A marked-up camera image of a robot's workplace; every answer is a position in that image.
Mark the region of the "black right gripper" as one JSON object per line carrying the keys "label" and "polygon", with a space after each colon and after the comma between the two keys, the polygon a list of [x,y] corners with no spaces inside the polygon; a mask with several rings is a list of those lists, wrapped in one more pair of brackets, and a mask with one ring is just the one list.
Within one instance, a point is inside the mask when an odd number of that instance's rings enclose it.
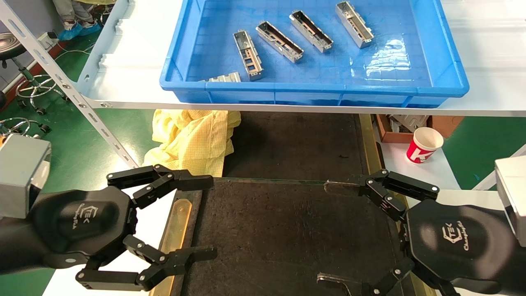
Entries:
{"label": "black right gripper", "polygon": [[[366,197],[393,221],[406,221],[406,251],[415,262],[405,257],[372,284],[327,273],[317,275],[318,284],[346,296],[386,296],[413,271],[436,290],[518,295],[518,240],[503,210],[440,204],[437,186],[385,169],[347,182],[327,180],[325,192]],[[407,211],[396,193],[422,202]]]}

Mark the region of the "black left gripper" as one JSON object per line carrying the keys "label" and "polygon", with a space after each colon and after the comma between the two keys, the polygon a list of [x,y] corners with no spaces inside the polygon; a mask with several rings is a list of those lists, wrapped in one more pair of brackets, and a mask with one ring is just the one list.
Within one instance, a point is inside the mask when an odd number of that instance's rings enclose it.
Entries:
{"label": "black left gripper", "polygon": [[[214,260],[213,246],[169,253],[134,237],[135,208],[146,208],[174,190],[202,191],[213,187],[212,176],[170,170],[157,164],[107,175],[109,187],[44,194],[31,208],[31,223],[45,246],[43,264],[69,268],[86,264],[76,280],[87,290],[151,291],[165,278],[186,274],[192,264]],[[131,199],[123,189],[145,185]],[[143,271],[101,271],[125,251],[150,266]]]}

